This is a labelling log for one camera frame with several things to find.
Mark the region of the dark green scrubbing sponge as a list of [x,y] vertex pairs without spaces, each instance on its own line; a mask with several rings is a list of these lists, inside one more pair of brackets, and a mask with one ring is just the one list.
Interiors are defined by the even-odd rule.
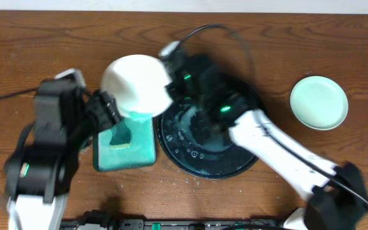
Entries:
[[112,137],[110,140],[111,148],[128,148],[130,146],[132,139],[132,134],[130,129],[125,125],[125,123],[118,123],[112,128]]

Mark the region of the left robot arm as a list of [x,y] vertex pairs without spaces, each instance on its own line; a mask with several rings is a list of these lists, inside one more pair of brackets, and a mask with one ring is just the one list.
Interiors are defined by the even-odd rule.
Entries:
[[71,80],[42,81],[34,106],[36,119],[4,166],[9,229],[59,229],[79,152],[121,121],[110,94]]

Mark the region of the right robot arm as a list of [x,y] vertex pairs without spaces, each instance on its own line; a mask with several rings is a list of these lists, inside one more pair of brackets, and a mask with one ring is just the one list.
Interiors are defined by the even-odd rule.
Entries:
[[368,212],[359,168],[339,166],[299,144],[266,115],[261,97],[246,82],[223,73],[206,54],[160,53],[175,102],[192,102],[211,127],[280,174],[307,202],[282,229],[354,229]]

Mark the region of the white plate with green stain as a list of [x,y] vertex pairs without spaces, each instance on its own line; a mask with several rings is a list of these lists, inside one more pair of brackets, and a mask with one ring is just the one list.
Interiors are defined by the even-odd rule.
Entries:
[[171,83],[163,63],[152,56],[134,54],[112,62],[102,75],[101,90],[116,101],[125,118],[153,118],[168,109],[173,100],[166,90]]

